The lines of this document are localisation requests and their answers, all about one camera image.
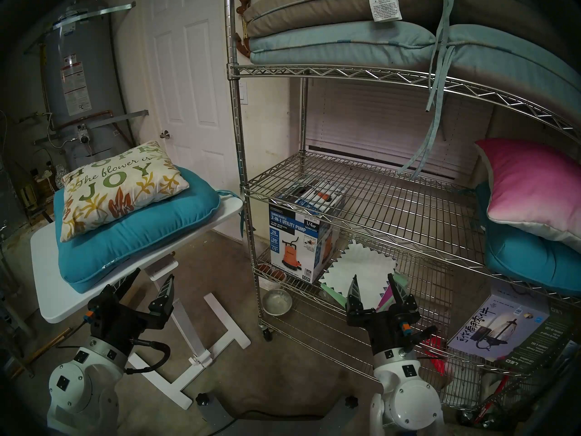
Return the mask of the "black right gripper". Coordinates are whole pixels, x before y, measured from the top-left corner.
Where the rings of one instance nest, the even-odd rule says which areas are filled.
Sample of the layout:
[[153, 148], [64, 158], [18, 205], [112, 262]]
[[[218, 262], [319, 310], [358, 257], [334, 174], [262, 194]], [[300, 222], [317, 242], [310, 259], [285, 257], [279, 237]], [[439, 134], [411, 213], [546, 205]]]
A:
[[373, 355], [396, 348], [403, 348], [409, 353], [416, 345], [436, 335], [439, 329], [432, 325], [413, 332], [411, 325], [421, 319], [417, 303], [396, 303], [394, 292], [403, 301], [410, 294], [411, 280], [408, 275], [388, 274], [387, 284], [387, 310], [377, 312], [375, 309], [364, 309], [355, 274], [347, 293], [347, 324], [366, 330]]

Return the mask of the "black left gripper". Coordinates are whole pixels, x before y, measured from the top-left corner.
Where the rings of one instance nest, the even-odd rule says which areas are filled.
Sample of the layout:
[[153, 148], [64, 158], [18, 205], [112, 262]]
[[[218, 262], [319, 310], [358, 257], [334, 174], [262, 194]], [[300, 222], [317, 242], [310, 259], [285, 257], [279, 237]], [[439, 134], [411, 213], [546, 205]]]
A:
[[168, 322], [174, 302], [174, 275], [169, 274], [159, 289], [157, 297], [149, 304], [148, 312], [139, 312], [121, 304], [121, 299], [132, 287], [141, 269], [107, 285], [99, 295], [88, 302], [85, 317], [91, 325], [91, 336], [108, 343], [125, 355], [135, 345], [151, 347], [170, 355], [168, 345], [139, 339], [147, 329], [161, 330]]

